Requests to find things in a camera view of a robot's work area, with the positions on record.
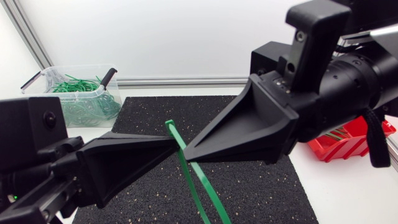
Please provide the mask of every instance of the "robotic arm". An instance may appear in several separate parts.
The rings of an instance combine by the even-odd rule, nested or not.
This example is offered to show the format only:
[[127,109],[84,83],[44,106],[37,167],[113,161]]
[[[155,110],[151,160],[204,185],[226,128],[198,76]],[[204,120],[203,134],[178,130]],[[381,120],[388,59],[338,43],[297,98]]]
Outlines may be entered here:
[[[275,163],[297,141],[363,115],[372,165],[390,165],[381,119],[397,115],[397,47],[386,41],[397,32],[351,32],[389,25],[397,15],[369,23],[363,15],[371,1],[340,2],[357,14],[333,1],[310,1],[288,11],[286,22],[297,28],[293,44],[270,42],[252,52],[245,89],[188,145],[187,160]],[[343,34],[353,43],[349,47],[337,46]]]
[[[275,163],[363,115],[373,166],[389,166],[381,119],[398,116],[398,2],[310,1],[292,7],[292,45],[251,55],[238,95],[184,150],[189,161]],[[337,45],[342,36],[349,46]],[[172,138],[107,133],[68,138],[59,99],[0,101],[0,223],[60,223],[77,207],[106,206],[177,150]]]

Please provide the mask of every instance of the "black rubber mat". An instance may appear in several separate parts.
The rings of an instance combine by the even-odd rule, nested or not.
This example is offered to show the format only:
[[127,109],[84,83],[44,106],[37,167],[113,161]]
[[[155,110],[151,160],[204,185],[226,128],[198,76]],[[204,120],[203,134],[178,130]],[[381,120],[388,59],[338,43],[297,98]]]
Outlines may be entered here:
[[[173,119],[190,142],[234,97],[176,96],[126,98],[113,127],[117,133],[167,136]],[[318,223],[290,159],[201,163],[233,223]],[[212,223],[221,220],[196,175],[191,173]],[[177,155],[132,183],[106,208],[79,208],[80,223],[203,223]]]

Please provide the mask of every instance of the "red plastic bin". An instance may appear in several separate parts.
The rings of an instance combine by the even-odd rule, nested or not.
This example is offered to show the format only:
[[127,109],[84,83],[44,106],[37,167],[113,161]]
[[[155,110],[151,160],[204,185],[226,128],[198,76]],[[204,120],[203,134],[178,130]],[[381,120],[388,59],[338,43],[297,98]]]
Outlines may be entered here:
[[[386,136],[394,133],[396,129],[387,121],[382,123],[383,131]],[[348,159],[351,156],[365,156],[369,152],[366,142],[366,133],[368,125],[362,116],[352,120],[343,126],[350,138],[336,141],[327,136],[320,136],[308,142],[312,151],[317,155],[319,160],[330,162],[332,159]]]

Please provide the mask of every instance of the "clear plastic bin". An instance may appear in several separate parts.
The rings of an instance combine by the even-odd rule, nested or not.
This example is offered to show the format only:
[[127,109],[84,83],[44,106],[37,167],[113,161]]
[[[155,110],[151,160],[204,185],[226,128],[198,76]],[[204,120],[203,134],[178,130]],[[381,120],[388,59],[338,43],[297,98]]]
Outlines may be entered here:
[[[121,109],[114,65],[76,65],[49,67],[33,76],[21,87],[27,96],[57,96],[68,128],[112,127]],[[90,80],[95,91],[54,93],[59,83]]]

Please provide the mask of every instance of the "green zip tie pile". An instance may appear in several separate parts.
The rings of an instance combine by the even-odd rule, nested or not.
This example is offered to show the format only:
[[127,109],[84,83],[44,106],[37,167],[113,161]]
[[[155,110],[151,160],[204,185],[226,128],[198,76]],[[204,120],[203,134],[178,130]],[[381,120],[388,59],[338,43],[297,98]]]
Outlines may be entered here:
[[326,133],[325,136],[329,137],[329,138],[332,138],[332,139],[334,139],[336,141],[340,141],[340,140],[342,140],[344,138],[349,138],[348,133],[346,132],[346,130],[344,130],[343,127],[339,127],[336,130],[330,131],[329,133]]
[[[57,83],[53,86],[53,93],[87,92],[95,91],[100,86],[101,80],[80,80],[70,75],[68,82]],[[103,121],[109,121],[118,116],[120,104],[108,91],[94,98],[75,98],[72,100],[61,99],[61,106],[67,126],[93,127]]]
[[[200,216],[206,224],[210,223],[210,220],[207,217],[205,210],[203,209],[203,206],[201,205],[197,191],[195,190],[195,186],[193,184],[191,175],[189,174],[187,162],[183,155],[183,150],[186,148],[187,145],[185,144],[184,140],[181,138],[180,134],[178,133],[173,120],[168,120],[165,122],[165,124],[166,124],[167,131],[169,132],[169,135],[171,137],[175,138],[178,145],[180,146],[180,149],[177,152],[178,159],[181,162],[184,176],[187,179],[189,189],[191,190],[192,197],[195,201],[195,204],[197,205],[197,207],[199,209]],[[195,171],[195,173],[197,174],[201,184],[204,186],[205,190],[207,191],[207,194],[209,195],[214,206],[216,207],[217,212],[220,215],[221,221],[223,223],[231,223],[231,220],[229,219],[228,214],[226,213],[223,204],[221,203],[220,199],[217,196],[217,193],[214,191],[214,188],[211,186],[209,180],[207,179],[205,173],[203,173],[199,164],[197,162],[191,162],[191,166],[192,166],[193,170]]]

